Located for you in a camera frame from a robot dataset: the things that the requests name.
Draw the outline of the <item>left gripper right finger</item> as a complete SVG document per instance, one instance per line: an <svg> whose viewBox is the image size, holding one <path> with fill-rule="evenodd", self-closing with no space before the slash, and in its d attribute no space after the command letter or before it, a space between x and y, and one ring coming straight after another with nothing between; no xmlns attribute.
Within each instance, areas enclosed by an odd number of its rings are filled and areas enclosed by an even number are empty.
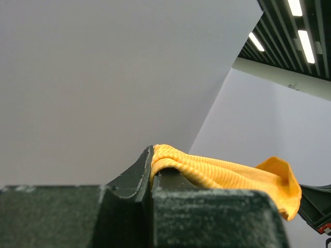
<svg viewBox="0 0 331 248"><path fill-rule="evenodd" d="M270 197L261 191L204 189L175 169L152 186L154 247L289 247Z"/></svg>

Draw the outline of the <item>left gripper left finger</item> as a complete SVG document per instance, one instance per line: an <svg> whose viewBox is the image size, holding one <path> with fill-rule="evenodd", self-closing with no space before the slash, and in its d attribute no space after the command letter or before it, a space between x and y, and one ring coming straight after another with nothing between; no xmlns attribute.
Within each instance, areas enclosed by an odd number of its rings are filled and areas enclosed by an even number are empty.
<svg viewBox="0 0 331 248"><path fill-rule="evenodd" d="M108 184L1 188L1 247L149 247L153 153Z"/></svg>

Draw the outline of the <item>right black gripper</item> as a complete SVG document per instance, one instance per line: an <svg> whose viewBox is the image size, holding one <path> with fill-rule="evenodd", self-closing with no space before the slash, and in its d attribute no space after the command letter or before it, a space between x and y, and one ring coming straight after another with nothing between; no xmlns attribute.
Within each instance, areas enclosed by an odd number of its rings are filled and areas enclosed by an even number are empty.
<svg viewBox="0 0 331 248"><path fill-rule="evenodd" d="M319 234L330 235L330 184L300 185L302 197L298 214Z"/></svg>

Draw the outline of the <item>orange pillowcase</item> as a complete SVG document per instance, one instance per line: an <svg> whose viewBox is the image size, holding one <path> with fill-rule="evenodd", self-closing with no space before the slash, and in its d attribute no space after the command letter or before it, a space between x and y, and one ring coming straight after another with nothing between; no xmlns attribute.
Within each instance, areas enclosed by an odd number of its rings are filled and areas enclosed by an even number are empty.
<svg viewBox="0 0 331 248"><path fill-rule="evenodd" d="M256 167L184 153L170 145L154 145L150 179L163 169L179 171L188 181L207 189L265 192L282 217L291 221L302 198L301 187L290 164L271 157Z"/></svg>

